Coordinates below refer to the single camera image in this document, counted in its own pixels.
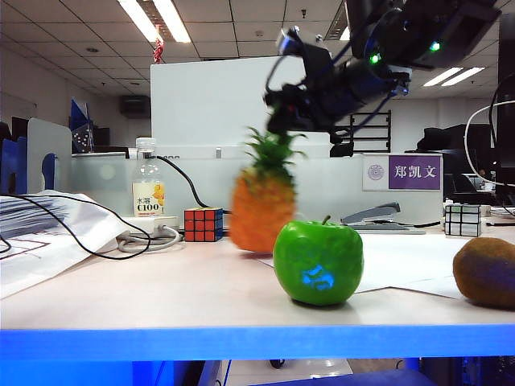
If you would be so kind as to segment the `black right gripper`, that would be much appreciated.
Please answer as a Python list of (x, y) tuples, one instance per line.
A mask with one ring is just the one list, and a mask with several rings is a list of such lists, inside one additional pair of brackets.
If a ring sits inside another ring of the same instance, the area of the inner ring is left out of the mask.
[(266, 129), (273, 134), (284, 135), (287, 130), (335, 129), (339, 120), (325, 112), (311, 93), (297, 85), (284, 84), (279, 90), (267, 88), (263, 99), (272, 108)]

